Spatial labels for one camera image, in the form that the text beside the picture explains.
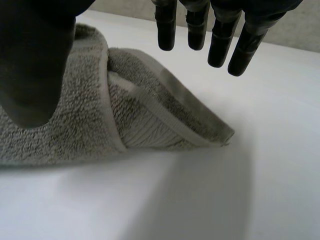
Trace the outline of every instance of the towel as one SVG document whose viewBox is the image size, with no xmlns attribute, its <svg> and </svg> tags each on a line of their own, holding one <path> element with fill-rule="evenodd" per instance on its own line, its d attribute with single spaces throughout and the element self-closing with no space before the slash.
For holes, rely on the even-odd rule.
<svg viewBox="0 0 320 240">
<path fill-rule="evenodd" d="M 97 29 L 77 24 L 51 120 L 22 129 L 0 107 L 0 166 L 103 161 L 135 148 L 225 146 L 233 134 L 154 58 L 108 49 Z"/>
</svg>

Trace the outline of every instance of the gray towel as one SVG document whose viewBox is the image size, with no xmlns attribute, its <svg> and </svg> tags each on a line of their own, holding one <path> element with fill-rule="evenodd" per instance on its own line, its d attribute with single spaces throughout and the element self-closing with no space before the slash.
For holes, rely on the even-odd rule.
<svg viewBox="0 0 320 240">
<path fill-rule="evenodd" d="M 0 165 L 94 162 L 132 148 L 224 146 L 233 134 L 154 58 L 108 49 L 98 30 L 77 24 L 49 123 L 21 129 L 0 107 Z"/>
</svg>

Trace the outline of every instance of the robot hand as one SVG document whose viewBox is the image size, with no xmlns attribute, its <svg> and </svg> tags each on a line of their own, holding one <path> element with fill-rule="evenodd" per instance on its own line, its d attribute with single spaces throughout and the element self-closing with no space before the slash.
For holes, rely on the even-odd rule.
<svg viewBox="0 0 320 240">
<path fill-rule="evenodd" d="M 155 4 L 158 44 L 170 51 L 175 44 L 177 0 L 151 0 Z M 179 0 L 187 9 L 188 44 L 194 50 L 204 46 L 210 0 Z M 242 10 L 245 24 L 231 57 L 228 72 L 242 75 L 268 29 L 302 0 L 211 0 L 215 23 L 212 29 L 208 64 L 220 68 L 227 57 Z"/>
</svg>

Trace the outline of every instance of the white table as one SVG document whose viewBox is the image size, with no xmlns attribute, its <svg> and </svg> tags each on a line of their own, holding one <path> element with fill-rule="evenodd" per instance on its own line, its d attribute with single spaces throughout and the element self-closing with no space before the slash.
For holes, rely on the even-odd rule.
<svg viewBox="0 0 320 240">
<path fill-rule="evenodd" d="M 154 56 L 236 135 L 225 148 L 1 170 L 1 240 L 320 239 L 320 54 L 263 43 L 236 78 L 208 66 L 209 33 L 193 51 L 177 27 L 164 52 L 154 22 L 94 11 L 78 22 Z"/>
</svg>

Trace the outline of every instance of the wall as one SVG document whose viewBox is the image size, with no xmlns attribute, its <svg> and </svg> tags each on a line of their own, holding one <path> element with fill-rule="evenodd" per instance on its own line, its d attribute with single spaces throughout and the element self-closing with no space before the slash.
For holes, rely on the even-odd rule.
<svg viewBox="0 0 320 240">
<path fill-rule="evenodd" d="M 155 6 L 151 0 L 96 0 L 92 10 L 154 20 Z M 304 0 L 300 6 L 288 12 L 266 35 L 264 41 L 277 45 L 320 53 L 320 1 Z M 179 3 L 177 24 L 186 26 L 186 9 Z M 238 24 L 236 36 L 239 36 L 244 23 L 244 14 Z M 214 25 L 214 15 L 210 10 L 208 31 Z"/>
</svg>

